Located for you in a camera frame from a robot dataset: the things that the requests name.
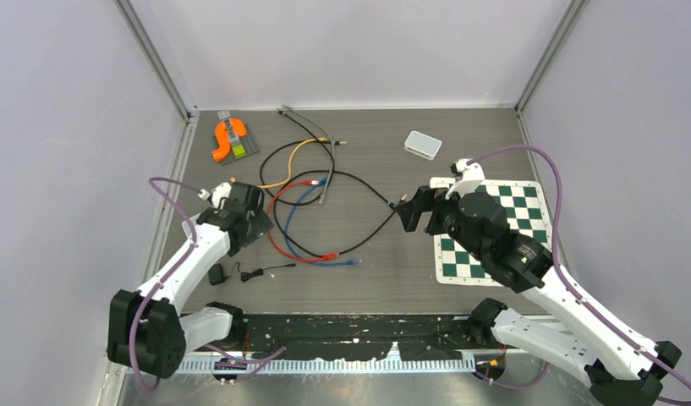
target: small white case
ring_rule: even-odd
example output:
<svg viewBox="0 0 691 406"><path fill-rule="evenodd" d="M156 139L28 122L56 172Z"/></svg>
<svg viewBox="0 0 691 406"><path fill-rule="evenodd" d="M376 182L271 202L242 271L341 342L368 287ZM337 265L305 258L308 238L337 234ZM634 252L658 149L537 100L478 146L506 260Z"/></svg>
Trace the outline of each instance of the small white case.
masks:
<svg viewBox="0 0 691 406"><path fill-rule="evenodd" d="M435 155L440 150L442 141L432 138L429 135L413 131L405 140L405 150L412 152L416 156L422 156L424 159L432 161Z"/></svg>

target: orange wire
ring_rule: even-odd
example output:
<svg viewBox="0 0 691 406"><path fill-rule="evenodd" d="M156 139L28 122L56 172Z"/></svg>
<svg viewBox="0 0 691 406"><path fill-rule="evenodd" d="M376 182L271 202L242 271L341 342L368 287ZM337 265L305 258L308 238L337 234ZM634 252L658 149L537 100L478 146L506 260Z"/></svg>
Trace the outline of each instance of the orange wire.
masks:
<svg viewBox="0 0 691 406"><path fill-rule="evenodd" d="M272 208L273 205L275 204L276 200L278 200L278 198L280 197L280 195L282 195L283 193L285 193L286 190L292 188L292 187L295 186L296 184L307 184L307 185L312 186L312 185L313 185L313 182L314 182L314 181L312 181L312 180L300 180L300 181L298 181L298 182L293 182L293 183L289 184L288 186L286 186L285 188L283 188L282 190L280 190L278 193L276 193L275 196L273 196L273 199L271 200L271 204L268 205L268 209L266 210L266 214L267 214L267 215L270 215L270 214L271 214L271 208ZM291 260L294 260L294 261L300 261L300 262L322 262L322 261L329 261L329 260L331 260L331 259L337 257L337 252L331 252L330 254L323 255L323 256L318 257L318 258L299 258L299 257L297 257L297 256L295 256L295 255L290 255L289 253L287 253L287 252L285 252L284 250L282 250L282 249L276 244L276 241L275 241L275 239L273 239L273 234L271 233L270 230L268 230L268 239L271 240L271 244L273 245L273 248L275 248L279 253L281 253L281 255L283 255L283 256L285 256L285 257L287 257L287 258L290 258Z"/></svg>

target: wood grain surface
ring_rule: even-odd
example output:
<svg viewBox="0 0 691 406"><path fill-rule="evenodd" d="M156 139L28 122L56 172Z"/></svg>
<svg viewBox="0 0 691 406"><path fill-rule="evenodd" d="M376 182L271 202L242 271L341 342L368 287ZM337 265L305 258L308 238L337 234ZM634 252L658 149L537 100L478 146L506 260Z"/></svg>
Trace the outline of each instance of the wood grain surface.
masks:
<svg viewBox="0 0 691 406"><path fill-rule="evenodd" d="M200 115L184 182L210 189L236 177L241 182L260 184L258 168L267 154L278 146L308 135L276 112L231 112L246 123L257 137L261 152L222 166L214 163L213 129L215 112ZM350 172L369 182L389 200L403 194L412 196L418 186L428 184L433 176L450 176L451 162L474 157L492 149L521 144L514 112L511 109L425 109L425 110L336 110L308 111L337 140L347 145L336 149L336 169ZM442 148L434 161L406 152L403 142L411 130L418 130L439 140ZM287 176L290 149L274 156L265 170L267 183ZM523 152L494 156L483 162L485 175L492 179L533 180L529 160ZM317 144L305 145L296 155L294 173L310 169L328 169L326 153ZM311 175L306 178L322 178ZM285 194L295 200L304 188ZM188 190L183 189L178 202L188 213L205 208ZM283 223L289 207L279 205ZM299 208L290 229L294 239L319 253L339 251L370 234L390 210L360 183L344 176L332 180L325 204ZM425 227L429 216L423 216ZM176 224L180 218L174 218ZM276 240L283 244L276 230ZM171 226L163 262L185 241L181 227ZM318 267L301 265L266 272L246 283L236 274L224 284L212 287L204 279L191 295L186 311L195 311L211 301L237 305L248 313L455 313L468 314L482 299L499 299L525 314L543 311L523 297L505 288L445 285L435 278L432 237L405 233L395 216L368 244L344 260L360 259L357 266ZM289 262L278 254L267 238L260 239L234 258L221 263L230 272L235 261L242 271Z"/></svg>

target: white wall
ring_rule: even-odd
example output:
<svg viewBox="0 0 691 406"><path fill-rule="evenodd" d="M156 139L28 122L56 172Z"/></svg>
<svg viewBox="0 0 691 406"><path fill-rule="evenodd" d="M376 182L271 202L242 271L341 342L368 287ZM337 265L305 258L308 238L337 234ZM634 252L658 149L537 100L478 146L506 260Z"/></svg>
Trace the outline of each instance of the white wall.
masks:
<svg viewBox="0 0 691 406"><path fill-rule="evenodd" d="M0 405L96 401L181 126L113 2L0 2Z"/></svg>
<svg viewBox="0 0 691 406"><path fill-rule="evenodd" d="M134 0L189 106L513 105L568 0Z"/></svg>
<svg viewBox="0 0 691 406"><path fill-rule="evenodd" d="M691 1L591 1L524 116L582 284L691 380Z"/></svg>

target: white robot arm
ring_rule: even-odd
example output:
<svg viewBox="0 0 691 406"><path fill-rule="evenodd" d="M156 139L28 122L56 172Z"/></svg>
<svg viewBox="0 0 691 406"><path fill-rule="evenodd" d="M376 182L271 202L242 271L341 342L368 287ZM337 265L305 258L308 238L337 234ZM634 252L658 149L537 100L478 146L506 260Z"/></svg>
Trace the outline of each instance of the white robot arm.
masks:
<svg viewBox="0 0 691 406"><path fill-rule="evenodd" d="M583 295L575 299L555 271L551 252L531 237L510 230L504 208L488 194L474 192L485 175L479 164L470 166L468 161L453 163L455 183L450 188L421 186L411 201L396 207L405 231L414 231L420 215L431 211L428 234L447 234L479 260L495 281L549 311L572 333L554 331L486 299L469 318L472 335L481 343L518 347L558 366L590 387L605 406L653 404L666 372L642 353L655 354L673 368L681 351L627 326L561 267L562 277ZM628 345L584 303L639 347Z"/></svg>
<svg viewBox="0 0 691 406"><path fill-rule="evenodd" d="M243 311L228 304L209 303L197 313L179 316L213 264L225 255L235 255L272 228L262 210L263 192L249 184L224 183L200 197L211 207L191 219L197 242L185 261L165 282L162 280L193 244L186 222L186 242L161 270L134 292L121 290L113 297L107 348L112 362L131 366L128 335L135 310L146 293L159 285L136 333L136 356L142 371L168 378L188 352L227 337L238 341L244 335Z"/></svg>

